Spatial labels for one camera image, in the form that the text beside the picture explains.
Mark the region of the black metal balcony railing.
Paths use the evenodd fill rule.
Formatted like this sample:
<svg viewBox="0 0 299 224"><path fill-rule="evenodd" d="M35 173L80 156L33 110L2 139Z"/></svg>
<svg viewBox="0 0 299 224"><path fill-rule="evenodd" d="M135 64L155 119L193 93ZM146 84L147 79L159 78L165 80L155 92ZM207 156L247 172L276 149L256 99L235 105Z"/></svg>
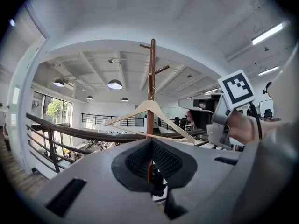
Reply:
<svg viewBox="0 0 299 224"><path fill-rule="evenodd" d="M91 123L95 125L104 125L107 121L116 118L116 116L107 116L107 115L95 115L95 114L87 114L81 113L81 122L82 123ZM116 126L137 126L137 127L144 127L143 117L129 117L114 123Z"/></svg>

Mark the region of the brown vertical pole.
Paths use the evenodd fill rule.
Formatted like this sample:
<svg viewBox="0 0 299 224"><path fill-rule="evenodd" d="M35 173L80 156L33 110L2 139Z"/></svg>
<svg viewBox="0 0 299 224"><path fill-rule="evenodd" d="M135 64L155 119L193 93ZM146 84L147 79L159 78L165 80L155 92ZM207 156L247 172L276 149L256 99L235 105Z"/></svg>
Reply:
<svg viewBox="0 0 299 224"><path fill-rule="evenodd" d="M140 47L150 49L149 56L149 74L148 74L148 100L154 99L155 95L155 72L156 72L156 40L151 39L150 46L140 44ZM147 114L147 133L153 134L154 129L154 113L148 111Z"/></svg>

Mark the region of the white board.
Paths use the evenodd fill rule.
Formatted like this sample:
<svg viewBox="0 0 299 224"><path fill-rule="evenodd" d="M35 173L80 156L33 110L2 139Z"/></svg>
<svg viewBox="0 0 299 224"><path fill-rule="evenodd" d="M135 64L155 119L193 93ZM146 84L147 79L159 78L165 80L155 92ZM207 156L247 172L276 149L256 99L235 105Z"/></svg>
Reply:
<svg viewBox="0 0 299 224"><path fill-rule="evenodd" d="M265 101L260 101L259 102L259 107L260 107L260 114L263 116L266 110L270 110L272 113L274 113L274 105L273 105L273 100L268 99Z"/></svg>

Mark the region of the black railing with wooden handrail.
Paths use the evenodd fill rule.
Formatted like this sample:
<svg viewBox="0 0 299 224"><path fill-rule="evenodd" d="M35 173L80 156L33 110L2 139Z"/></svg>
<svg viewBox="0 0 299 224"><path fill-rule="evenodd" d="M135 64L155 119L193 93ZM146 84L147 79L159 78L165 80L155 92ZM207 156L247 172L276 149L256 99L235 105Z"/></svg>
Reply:
<svg viewBox="0 0 299 224"><path fill-rule="evenodd" d="M75 161L64 156L63 154L58 154L55 151L55 147L59 146L62 149L67 149L75 153L80 154L90 154L91 151L80 150L80 148L71 147L66 145L65 141L56 141L54 138L54 132L57 131L60 134L68 135L70 137L76 137L84 140L93 140L93 141L104 141L104 142L115 142L115 143L128 143L140 139L146 138L144 133L139 134L105 134L97 133L92 131L86 131L81 129L71 128L69 124L54 124L48 121L45 121L39 117L36 117L30 113L26 114L26 117L37 123L36 125L26 125L29 133L27 137L29 138L28 144L30 146L30 153L33 157L43 164L45 167L50 169L54 174L46 174L45 171L38 166L35 166L35 169L42 174L45 178L51 179L57 173L66 169L66 166L62 166L58 162L61 160L66 161L69 164L74 163Z"/></svg>

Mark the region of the short ceiling light bar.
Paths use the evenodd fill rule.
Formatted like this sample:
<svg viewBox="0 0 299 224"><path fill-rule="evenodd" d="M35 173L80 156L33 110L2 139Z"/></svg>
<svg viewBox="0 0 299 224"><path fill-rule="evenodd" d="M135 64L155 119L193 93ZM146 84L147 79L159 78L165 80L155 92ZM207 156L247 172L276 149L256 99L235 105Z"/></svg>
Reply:
<svg viewBox="0 0 299 224"><path fill-rule="evenodd" d="M279 66L275 66L275 67L270 68L268 70L262 71L262 72L258 73L258 76L262 76L262 75L268 74L270 72L273 72L273 71L277 70L278 68L279 68Z"/></svg>

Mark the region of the person's right forearm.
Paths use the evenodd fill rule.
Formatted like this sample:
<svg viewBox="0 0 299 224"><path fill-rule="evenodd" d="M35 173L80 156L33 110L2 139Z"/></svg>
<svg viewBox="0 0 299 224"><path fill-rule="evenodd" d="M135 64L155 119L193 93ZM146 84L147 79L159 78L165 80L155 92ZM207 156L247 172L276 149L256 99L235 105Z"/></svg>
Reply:
<svg viewBox="0 0 299 224"><path fill-rule="evenodd" d="M229 137L244 145L261 139L259 138L257 121L254 117L245 116L234 110L227 120L227 124L230 129ZM281 121L267 122L261 120L262 137L266 137L271 130L278 128L282 124Z"/></svg>

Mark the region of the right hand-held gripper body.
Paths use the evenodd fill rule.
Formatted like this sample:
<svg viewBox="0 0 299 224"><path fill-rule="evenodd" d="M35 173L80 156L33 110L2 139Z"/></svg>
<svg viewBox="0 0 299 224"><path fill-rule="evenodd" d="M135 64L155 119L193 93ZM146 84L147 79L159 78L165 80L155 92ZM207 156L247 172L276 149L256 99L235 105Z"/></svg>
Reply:
<svg viewBox="0 0 299 224"><path fill-rule="evenodd" d="M244 106L255 99L253 87L243 70L235 71L219 78L221 88L218 104L212 115L212 123L208 124L208 141L226 150L231 150L229 125L227 124L234 109Z"/></svg>

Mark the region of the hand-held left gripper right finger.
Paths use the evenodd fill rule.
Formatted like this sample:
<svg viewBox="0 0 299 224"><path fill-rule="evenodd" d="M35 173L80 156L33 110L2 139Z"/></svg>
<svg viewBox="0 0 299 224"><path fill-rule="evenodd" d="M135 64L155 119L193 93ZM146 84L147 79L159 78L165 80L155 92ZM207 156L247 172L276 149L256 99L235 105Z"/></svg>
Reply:
<svg viewBox="0 0 299 224"><path fill-rule="evenodd" d="M168 183L164 214L152 224L234 224L242 152L160 139L152 152Z"/></svg>

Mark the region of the light wooden hanger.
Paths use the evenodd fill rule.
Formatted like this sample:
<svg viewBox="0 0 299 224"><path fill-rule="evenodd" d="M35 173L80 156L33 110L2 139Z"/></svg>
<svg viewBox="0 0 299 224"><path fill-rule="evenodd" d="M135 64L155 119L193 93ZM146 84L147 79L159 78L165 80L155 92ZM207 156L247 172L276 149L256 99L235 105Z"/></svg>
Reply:
<svg viewBox="0 0 299 224"><path fill-rule="evenodd" d="M132 113L126 114L124 116L119 116L114 119L107 121L104 126L115 127L113 124L121 120L131 118L137 114L150 111L153 114L157 115L162 121L164 121L168 126L173 128L179 135L181 135L185 140L181 142L187 142L195 144L195 139L189 135L185 130L181 129L179 126L171 122L162 112L159 104L154 100L145 100L143 101Z"/></svg>

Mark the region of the long ceiling light bar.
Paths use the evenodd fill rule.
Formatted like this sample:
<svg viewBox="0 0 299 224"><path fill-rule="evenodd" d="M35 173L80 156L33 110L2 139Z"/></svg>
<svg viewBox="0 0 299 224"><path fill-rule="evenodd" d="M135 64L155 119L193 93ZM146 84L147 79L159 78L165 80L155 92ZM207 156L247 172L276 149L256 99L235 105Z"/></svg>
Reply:
<svg viewBox="0 0 299 224"><path fill-rule="evenodd" d="M265 32L261 33L260 35L256 36L255 38L253 38L251 40L252 45L257 45L260 42L268 39L270 36L283 30L287 25L288 25L288 22L282 22L282 23L279 23L279 24L273 26L272 28L266 30Z"/></svg>

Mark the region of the large window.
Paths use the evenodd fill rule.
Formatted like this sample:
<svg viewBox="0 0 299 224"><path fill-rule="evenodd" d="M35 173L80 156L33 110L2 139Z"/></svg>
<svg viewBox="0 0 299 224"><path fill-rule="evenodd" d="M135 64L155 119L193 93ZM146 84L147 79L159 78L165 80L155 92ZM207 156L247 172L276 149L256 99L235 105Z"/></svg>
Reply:
<svg viewBox="0 0 299 224"><path fill-rule="evenodd" d="M69 124L71 119L70 102L34 92L31 114L55 124Z"/></svg>

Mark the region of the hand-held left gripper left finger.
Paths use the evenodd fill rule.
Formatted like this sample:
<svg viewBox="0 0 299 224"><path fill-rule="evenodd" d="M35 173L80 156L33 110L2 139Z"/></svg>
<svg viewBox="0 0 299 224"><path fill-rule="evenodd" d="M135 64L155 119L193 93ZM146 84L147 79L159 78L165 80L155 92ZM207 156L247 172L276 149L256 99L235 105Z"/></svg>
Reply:
<svg viewBox="0 0 299 224"><path fill-rule="evenodd" d="M113 159L139 144L130 142L87 155L49 180L35 200L47 205L69 181L86 185L64 216L71 224L162 224L164 215L147 192L132 192L121 185L111 169Z"/></svg>

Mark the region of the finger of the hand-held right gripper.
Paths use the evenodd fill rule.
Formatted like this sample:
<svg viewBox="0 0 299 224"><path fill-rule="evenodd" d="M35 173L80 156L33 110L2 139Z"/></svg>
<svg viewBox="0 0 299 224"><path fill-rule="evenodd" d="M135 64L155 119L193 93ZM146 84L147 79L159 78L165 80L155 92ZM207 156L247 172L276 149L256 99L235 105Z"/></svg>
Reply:
<svg viewBox="0 0 299 224"><path fill-rule="evenodd" d="M214 108L219 98L219 94L199 95L193 98L180 99L178 106L182 108Z"/></svg>
<svg viewBox="0 0 299 224"><path fill-rule="evenodd" d="M213 112L205 110L189 110L188 121L192 122L198 129L207 131L207 125L212 123Z"/></svg>

